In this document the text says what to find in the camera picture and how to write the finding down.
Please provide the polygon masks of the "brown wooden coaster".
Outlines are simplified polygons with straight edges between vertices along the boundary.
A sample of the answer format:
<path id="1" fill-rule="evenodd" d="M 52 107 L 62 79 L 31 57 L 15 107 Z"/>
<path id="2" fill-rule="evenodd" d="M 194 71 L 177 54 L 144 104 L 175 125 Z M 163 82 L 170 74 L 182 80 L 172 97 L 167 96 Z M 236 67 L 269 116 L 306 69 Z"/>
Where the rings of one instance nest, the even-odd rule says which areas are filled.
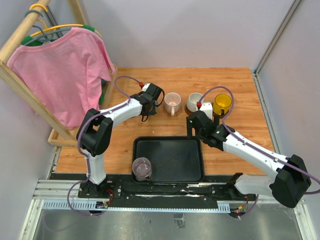
<path id="1" fill-rule="evenodd" d="M 195 111 L 190 111 L 190 110 L 188 109 L 187 105 L 185 105 L 184 111 L 185 111 L 185 113 L 186 113 L 188 116 L 194 114 L 195 112 L 198 112 L 197 109 L 196 109 Z"/>
<path id="2" fill-rule="evenodd" d="M 226 112 L 221 112 L 220 114 L 218 114 L 218 113 L 216 113 L 216 112 L 213 111 L 213 112 L 212 112 L 212 115 L 213 115 L 213 116 L 218 115 L 220 119 L 223 119 L 228 113 L 229 113 L 229 110 L 226 111 Z"/>

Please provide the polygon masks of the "woven rattan coaster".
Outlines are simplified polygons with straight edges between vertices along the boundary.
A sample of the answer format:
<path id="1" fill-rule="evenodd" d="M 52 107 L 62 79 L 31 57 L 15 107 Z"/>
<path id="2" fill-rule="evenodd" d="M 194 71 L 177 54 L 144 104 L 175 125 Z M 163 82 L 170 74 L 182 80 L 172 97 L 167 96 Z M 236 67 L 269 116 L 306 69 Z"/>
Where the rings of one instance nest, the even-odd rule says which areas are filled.
<path id="1" fill-rule="evenodd" d="M 163 110 L 168 116 L 175 117 L 182 112 L 182 107 L 165 106 Z"/>

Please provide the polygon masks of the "cream ceramic mug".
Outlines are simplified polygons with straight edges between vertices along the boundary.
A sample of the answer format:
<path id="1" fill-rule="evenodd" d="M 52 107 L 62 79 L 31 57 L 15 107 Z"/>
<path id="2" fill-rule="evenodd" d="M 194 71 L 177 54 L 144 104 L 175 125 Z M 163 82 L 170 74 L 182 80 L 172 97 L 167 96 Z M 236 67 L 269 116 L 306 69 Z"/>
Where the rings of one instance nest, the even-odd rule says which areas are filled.
<path id="1" fill-rule="evenodd" d="M 197 102 L 201 99 L 202 96 L 203 95 L 198 92 L 194 92 L 189 95 L 186 102 L 186 107 L 190 112 L 194 113 L 198 110 Z"/>

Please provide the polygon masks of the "pink ceramic mug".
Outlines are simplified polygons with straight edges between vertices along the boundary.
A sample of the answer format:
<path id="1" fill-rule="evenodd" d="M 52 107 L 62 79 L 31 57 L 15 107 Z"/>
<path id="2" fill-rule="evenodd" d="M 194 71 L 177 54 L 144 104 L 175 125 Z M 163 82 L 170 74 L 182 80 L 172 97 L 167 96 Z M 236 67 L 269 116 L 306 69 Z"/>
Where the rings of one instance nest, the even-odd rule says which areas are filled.
<path id="1" fill-rule="evenodd" d="M 164 97 L 164 107 L 182 107 L 182 99 L 178 93 L 170 92 Z"/>

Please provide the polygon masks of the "yellow glass mug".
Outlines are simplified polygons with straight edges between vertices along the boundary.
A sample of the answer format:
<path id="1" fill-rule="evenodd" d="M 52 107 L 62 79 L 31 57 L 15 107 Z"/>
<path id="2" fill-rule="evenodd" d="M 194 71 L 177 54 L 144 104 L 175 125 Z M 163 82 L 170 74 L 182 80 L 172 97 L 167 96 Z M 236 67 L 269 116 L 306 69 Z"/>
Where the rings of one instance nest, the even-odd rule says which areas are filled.
<path id="1" fill-rule="evenodd" d="M 221 112 L 226 112 L 230 110 L 232 106 L 232 99 L 226 94 L 218 94 L 213 102 L 213 111 L 220 114 Z"/>

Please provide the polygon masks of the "grey ceramic mug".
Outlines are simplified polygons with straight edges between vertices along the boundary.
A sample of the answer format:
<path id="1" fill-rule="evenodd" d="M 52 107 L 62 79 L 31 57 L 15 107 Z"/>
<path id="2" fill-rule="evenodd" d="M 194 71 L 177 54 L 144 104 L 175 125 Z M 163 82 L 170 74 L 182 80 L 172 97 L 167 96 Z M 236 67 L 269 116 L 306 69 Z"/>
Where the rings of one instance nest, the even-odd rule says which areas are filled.
<path id="1" fill-rule="evenodd" d="M 152 108 L 151 108 L 151 110 L 150 110 L 150 113 L 149 113 L 149 115 L 150 116 L 155 116 L 156 114 L 157 114 L 157 112 L 158 112 L 158 101 L 157 100 L 153 100 L 152 101 Z"/>

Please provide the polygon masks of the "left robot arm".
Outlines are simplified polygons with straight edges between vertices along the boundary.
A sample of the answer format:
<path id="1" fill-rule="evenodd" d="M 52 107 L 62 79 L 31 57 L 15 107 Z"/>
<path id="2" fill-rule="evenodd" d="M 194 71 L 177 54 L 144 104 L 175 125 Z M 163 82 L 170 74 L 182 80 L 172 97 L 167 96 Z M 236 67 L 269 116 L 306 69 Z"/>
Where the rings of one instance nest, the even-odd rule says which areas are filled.
<path id="1" fill-rule="evenodd" d="M 153 83 L 141 87 L 139 93 L 108 109 L 87 111 L 76 135 L 79 153 L 84 156 L 87 166 L 87 179 L 80 184 L 87 189 L 87 196 L 103 197 L 107 190 L 107 174 L 104 170 L 104 153 L 110 145 L 113 129 L 128 119 L 141 116 L 145 122 L 162 102 L 158 101 L 165 91 Z"/>

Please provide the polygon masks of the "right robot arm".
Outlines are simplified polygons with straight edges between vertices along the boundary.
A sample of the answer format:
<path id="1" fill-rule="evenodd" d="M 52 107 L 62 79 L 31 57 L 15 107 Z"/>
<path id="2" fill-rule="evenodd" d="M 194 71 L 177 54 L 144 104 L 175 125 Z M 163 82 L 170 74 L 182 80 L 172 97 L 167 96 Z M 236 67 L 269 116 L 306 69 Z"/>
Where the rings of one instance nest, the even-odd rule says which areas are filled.
<path id="1" fill-rule="evenodd" d="M 311 186 L 311 176 L 304 160 L 292 155 L 281 155 L 248 140 L 218 117 L 210 119 L 197 110 L 186 118 L 187 136 L 195 136 L 211 148 L 234 154 L 251 163 L 265 174 L 252 176 L 241 173 L 226 188 L 227 196 L 238 200 L 243 195 L 255 194 L 274 197 L 280 204 L 295 208 Z"/>

